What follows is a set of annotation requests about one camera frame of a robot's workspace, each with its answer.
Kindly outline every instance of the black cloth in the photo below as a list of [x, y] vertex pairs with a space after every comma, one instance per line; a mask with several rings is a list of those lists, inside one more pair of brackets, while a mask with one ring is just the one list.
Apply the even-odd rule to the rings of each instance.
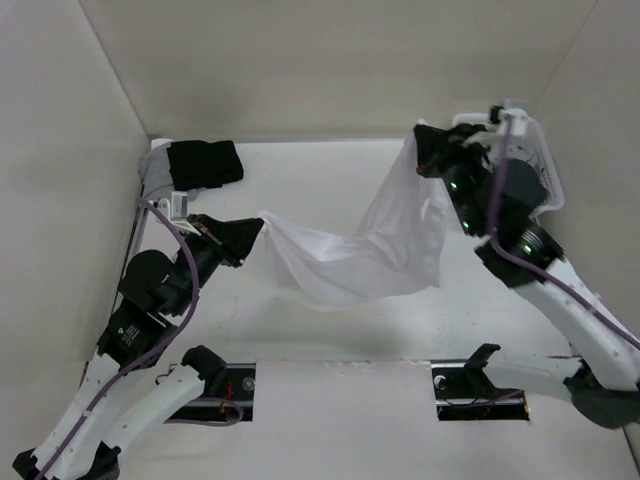
[[244, 169], [231, 140], [173, 142], [167, 149], [176, 190], [219, 188], [244, 177]]

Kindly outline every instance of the white floor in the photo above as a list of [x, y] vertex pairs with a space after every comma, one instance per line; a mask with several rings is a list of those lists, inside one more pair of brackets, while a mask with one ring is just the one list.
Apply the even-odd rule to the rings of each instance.
[[[267, 209], [349, 234], [400, 145], [239, 145], [245, 179], [202, 193], [190, 211], [231, 220]], [[428, 365], [398, 360], [467, 357], [483, 342], [568, 352], [541, 314], [484, 270], [455, 220], [450, 227], [441, 289], [348, 312], [274, 298], [260, 239], [242, 268], [219, 269], [159, 368], [201, 343], [227, 361], [259, 361], [255, 421], [224, 431], [164, 427], [123, 477], [637, 479], [621, 431], [595, 427], [556, 400], [532, 396], [529, 423], [437, 421]], [[177, 249], [153, 220], [142, 240], [149, 248]], [[350, 363], [360, 360], [375, 362]]]

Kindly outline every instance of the white fabric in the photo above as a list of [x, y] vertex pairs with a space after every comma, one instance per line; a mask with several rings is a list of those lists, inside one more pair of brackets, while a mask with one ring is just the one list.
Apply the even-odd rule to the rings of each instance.
[[351, 237], [295, 225], [269, 212], [267, 256], [285, 296], [347, 308], [439, 282], [448, 199], [440, 180], [416, 173], [413, 132]]

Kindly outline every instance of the grey cloth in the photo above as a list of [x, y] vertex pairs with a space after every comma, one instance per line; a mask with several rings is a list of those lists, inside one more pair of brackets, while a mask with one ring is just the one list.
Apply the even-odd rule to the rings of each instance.
[[[175, 190], [173, 178], [171, 178], [171, 172], [169, 171], [171, 166], [167, 149], [170, 146], [171, 142], [165, 143], [142, 157], [138, 167], [138, 174], [144, 185], [142, 196], [147, 200], [157, 202], [161, 198], [169, 198], [171, 192]], [[189, 190], [187, 192], [189, 201], [195, 200], [202, 190], [206, 190], [206, 188]]]

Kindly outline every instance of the screw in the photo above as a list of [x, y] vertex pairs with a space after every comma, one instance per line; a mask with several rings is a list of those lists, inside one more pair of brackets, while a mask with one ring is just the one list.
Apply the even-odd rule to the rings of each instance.
[[444, 390], [447, 384], [447, 377], [444, 375], [436, 375], [436, 378], [433, 379], [433, 385], [437, 390]]
[[242, 380], [242, 389], [245, 392], [253, 392], [254, 388], [256, 388], [256, 382], [253, 378], [247, 377]]

